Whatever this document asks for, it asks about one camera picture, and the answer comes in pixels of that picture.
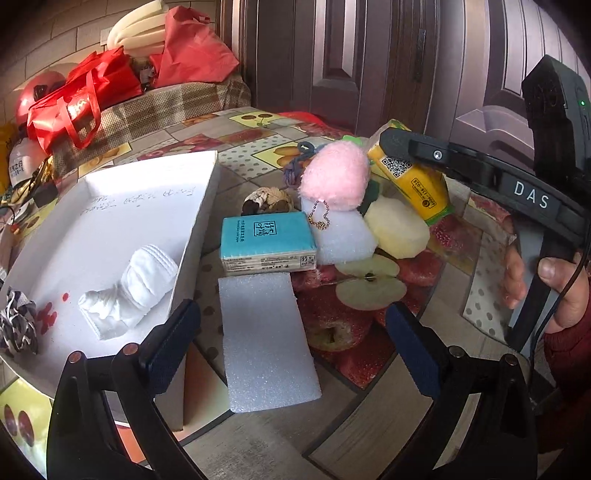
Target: checkered fabric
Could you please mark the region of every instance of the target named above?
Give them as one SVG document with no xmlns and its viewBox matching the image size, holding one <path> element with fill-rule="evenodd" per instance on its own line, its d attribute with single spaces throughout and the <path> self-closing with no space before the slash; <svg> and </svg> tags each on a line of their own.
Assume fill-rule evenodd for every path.
<svg viewBox="0 0 591 480">
<path fill-rule="evenodd" d="M 92 143 L 78 150 L 69 138 L 53 150 L 55 174 L 61 177 L 112 148 L 175 125 L 187 118 L 251 104 L 251 93 L 240 75 L 222 83 L 182 83 L 145 93 L 101 113 Z M 80 130 L 84 138 L 90 127 Z"/>
</svg>

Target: white cardboard box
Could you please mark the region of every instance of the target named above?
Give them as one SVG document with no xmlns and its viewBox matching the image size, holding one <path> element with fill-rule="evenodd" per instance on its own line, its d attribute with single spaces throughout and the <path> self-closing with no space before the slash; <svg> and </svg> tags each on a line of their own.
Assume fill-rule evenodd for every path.
<svg viewBox="0 0 591 480">
<path fill-rule="evenodd" d="M 51 303 L 57 319 L 39 353 L 3 360 L 34 388 L 54 398 L 68 355 L 113 355 L 130 342 L 141 343 L 164 323 L 183 299 L 193 298 L 203 238 L 219 182 L 217 152 L 187 153 L 144 160 L 90 173 L 65 195 L 19 254 L 0 291 L 23 291 L 37 310 Z M 175 286 L 125 335 L 99 341 L 78 310 L 87 290 L 108 288 L 121 277 L 135 250 L 155 244 L 180 266 Z M 68 299 L 63 301 L 64 294 Z M 156 405 L 171 430 L 183 427 L 184 361 Z M 125 422 L 115 394 L 109 404 Z"/>
</svg>

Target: human hand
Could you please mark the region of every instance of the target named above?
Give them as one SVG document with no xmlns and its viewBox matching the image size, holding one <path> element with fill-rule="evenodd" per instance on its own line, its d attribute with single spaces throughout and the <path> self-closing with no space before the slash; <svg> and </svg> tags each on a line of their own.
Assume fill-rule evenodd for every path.
<svg viewBox="0 0 591 480">
<path fill-rule="evenodd" d="M 503 222 L 503 228 L 509 233 L 514 233 L 513 222 L 510 217 L 507 217 Z M 579 253 L 575 254 L 574 263 L 561 258 L 543 258 L 538 263 L 538 275 L 546 285 L 555 291 L 561 292 L 569 282 L 580 260 L 581 255 Z M 525 264 L 523 259 L 515 245 L 510 245 L 505 254 L 504 291 L 502 294 L 505 304 L 511 310 L 515 309 L 527 295 L 527 288 L 523 281 L 524 273 Z M 583 317 L 588 301 L 589 280 L 585 269 L 582 269 L 573 286 L 570 287 L 570 290 L 560 302 L 556 313 L 548 322 L 545 332 L 561 332 L 565 328 L 576 325 Z"/>
</svg>

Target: wooden door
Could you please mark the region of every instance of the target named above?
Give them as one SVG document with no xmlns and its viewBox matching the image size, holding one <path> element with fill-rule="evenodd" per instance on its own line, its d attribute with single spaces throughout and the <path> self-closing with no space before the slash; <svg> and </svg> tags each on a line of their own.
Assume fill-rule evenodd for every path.
<svg viewBox="0 0 591 480">
<path fill-rule="evenodd" d="M 241 60 L 253 105 L 311 112 L 358 135 L 371 135 L 393 111 L 400 112 L 396 106 L 411 90 L 398 72 L 406 66 L 393 55 L 392 38 L 398 42 L 406 20 L 416 18 L 418 23 L 405 30 L 404 48 L 417 44 L 420 28 L 425 30 L 421 38 L 436 48 L 435 11 L 435 0 L 225 0 L 220 34 Z M 420 59 L 432 61 L 434 70 L 434 50 L 411 50 L 413 67 L 421 50 L 426 55 Z M 411 83 L 416 83 L 413 74 Z M 428 98 L 433 74 L 423 70 L 420 76 Z M 418 112 L 423 127 L 428 99 L 410 102 L 408 108 Z M 420 123 L 411 120 L 412 126 Z"/>
<path fill-rule="evenodd" d="M 521 82 L 543 55 L 589 75 L 534 0 L 441 3 L 436 81 L 426 133 L 532 168 L 534 139 Z"/>
<path fill-rule="evenodd" d="M 436 0 L 397 0 L 392 16 L 385 117 L 423 133 L 437 59 Z"/>
</svg>

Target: gripper handle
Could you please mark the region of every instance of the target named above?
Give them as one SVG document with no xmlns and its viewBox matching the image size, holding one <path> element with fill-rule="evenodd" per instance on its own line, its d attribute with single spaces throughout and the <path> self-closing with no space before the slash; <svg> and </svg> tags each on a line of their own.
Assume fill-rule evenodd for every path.
<svg viewBox="0 0 591 480">
<path fill-rule="evenodd" d="M 544 257 L 572 261 L 575 248 L 554 232 L 523 216 L 514 216 L 517 249 L 525 262 L 524 281 L 527 296 L 513 311 L 509 321 L 507 344 L 526 357 L 530 356 L 535 333 L 545 328 L 544 319 L 558 297 L 538 276 L 538 262 Z"/>
</svg>

